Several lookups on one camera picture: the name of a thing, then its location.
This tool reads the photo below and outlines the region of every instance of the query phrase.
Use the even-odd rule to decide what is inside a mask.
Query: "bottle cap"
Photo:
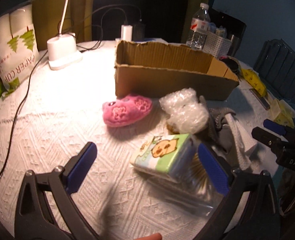
[[[201,4],[200,4],[200,7],[201,7],[201,8],[204,8],[205,10],[208,10],[208,9],[209,9],[209,5],[206,4],[206,3],[201,3]]]

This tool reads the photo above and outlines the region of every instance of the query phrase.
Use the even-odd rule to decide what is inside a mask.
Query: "yellow package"
[[[295,116],[282,101],[279,101],[278,99],[273,100],[270,106],[272,120],[278,124],[294,128],[293,118]]]
[[[267,93],[267,89],[258,75],[251,69],[241,68],[241,71],[244,79],[260,94],[260,96],[264,97]]]

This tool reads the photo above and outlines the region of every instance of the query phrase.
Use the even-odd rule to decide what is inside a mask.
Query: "lamp base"
[[[59,70],[83,59],[83,55],[76,48],[75,34],[62,34],[47,41],[49,52],[49,66],[52,70]]]

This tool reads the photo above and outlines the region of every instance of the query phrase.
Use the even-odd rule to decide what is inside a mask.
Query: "blue wall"
[[[283,39],[295,51],[295,0],[215,0],[213,8],[246,23],[236,58],[250,66],[266,40]]]

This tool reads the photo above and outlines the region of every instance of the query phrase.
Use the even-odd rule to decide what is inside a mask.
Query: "bottle label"
[[[193,18],[191,22],[191,30],[199,33],[204,33],[208,30],[209,23],[200,19]]]

